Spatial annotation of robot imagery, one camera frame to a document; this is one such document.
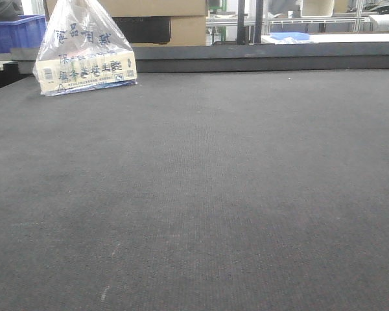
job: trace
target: black panel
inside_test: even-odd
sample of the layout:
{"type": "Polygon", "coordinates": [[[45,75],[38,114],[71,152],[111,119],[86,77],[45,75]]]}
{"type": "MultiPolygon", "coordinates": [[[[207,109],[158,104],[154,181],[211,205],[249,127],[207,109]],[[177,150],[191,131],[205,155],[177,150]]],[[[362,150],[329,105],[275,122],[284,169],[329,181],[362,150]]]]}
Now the black panel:
{"type": "Polygon", "coordinates": [[[170,42],[170,16],[114,17],[113,20],[130,43],[170,42]]]}

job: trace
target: metal rack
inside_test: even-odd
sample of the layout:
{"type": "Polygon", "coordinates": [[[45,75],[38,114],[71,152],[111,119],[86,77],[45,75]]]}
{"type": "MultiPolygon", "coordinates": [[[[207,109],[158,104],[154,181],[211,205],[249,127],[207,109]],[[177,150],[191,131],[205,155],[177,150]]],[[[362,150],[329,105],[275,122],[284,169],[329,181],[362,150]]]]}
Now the metal rack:
{"type": "MultiPolygon", "coordinates": [[[[244,0],[240,0],[240,10],[239,12],[244,12],[241,6],[244,5],[244,0]]],[[[206,22],[207,27],[228,27],[228,26],[238,26],[238,33],[242,33],[240,29],[243,27],[255,27],[256,33],[268,35],[270,33],[271,25],[289,25],[289,24],[328,24],[328,23],[352,23],[353,31],[360,32],[361,24],[366,21],[366,18],[363,16],[363,6],[366,0],[356,0],[356,9],[354,16],[351,17],[298,17],[298,18],[269,18],[268,9],[269,9],[269,0],[257,0],[257,16],[263,15],[263,20],[252,19],[246,17],[242,20],[240,16],[238,19],[208,19],[206,22]]],[[[260,43],[257,41],[259,36],[255,34],[255,43],[260,43]]]]}

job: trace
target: white box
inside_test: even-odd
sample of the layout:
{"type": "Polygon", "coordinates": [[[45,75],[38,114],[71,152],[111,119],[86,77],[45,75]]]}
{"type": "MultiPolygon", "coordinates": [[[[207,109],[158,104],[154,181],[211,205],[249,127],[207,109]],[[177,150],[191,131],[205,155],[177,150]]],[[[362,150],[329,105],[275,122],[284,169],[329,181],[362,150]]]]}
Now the white box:
{"type": "Polygon", "coordinates": [[[335,0],[301,0],[301,17],[331,17],[335,0]]]}

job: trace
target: scuff mark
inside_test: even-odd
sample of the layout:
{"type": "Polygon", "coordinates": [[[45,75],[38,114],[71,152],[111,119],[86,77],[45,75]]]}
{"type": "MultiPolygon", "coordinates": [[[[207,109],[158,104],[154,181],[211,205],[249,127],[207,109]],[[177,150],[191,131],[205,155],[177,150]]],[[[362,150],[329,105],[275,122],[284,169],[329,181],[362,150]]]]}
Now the scuff mark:
{"type": "Polygon", "coordinates": [[[107,285],[101,295],[101,301],[104,302],[106,298],[106,294],[108,293],[108,290],[110,290],[110,285],[107,285]]]}
{"type": "Polygon", "coordinates": [[[121,246],[121,242],[117,244],[115,247],[114,251],[111,253],[111,257],[114,257],[114,255],[118,252],[119,247],[121,246]]]}

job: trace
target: cardboard box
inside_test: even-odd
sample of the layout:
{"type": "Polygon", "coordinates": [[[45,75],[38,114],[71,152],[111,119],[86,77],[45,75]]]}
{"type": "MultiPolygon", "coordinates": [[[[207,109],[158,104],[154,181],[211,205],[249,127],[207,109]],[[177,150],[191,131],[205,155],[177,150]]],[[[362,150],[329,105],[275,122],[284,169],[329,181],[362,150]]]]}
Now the cardboard box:
{"type": "MultiPolygon", "coordinates": [[[[57,0],[47,0],[49,15],[57,0]]],[[[205,0],[99,0],[113,17],[199,16],[206,14],[205,0]]]]}
{"type": "Polygon", "coordinates": [[[335,0],[335,12],[344,13],[349,9],[349,0],[335,0]]]}
{"type": "MultiPolygon", "coordinates": [[[[49,14],[57,0],[47,0],[49,14]]],[[[205,0],[99,0],[114,20],[116,17],[170,17],[167,36],[159,35],[159,41],[141,43],[130,40],[133,46],[198,46],[206,45],[206,2],[205,0]]],[[[125,29],[121,29],[127,38],[125,29]]]]}
{"type": "Polygon", "coordinates": [[[331,17],[335,0],[301,0],[301,17],[331,17]]]}
{"type": "Polygon", "coordinates": [[[134,47],[179,47],[206,45],[205,16],[172,16],[169,42],[133,43],[134,47]]]}

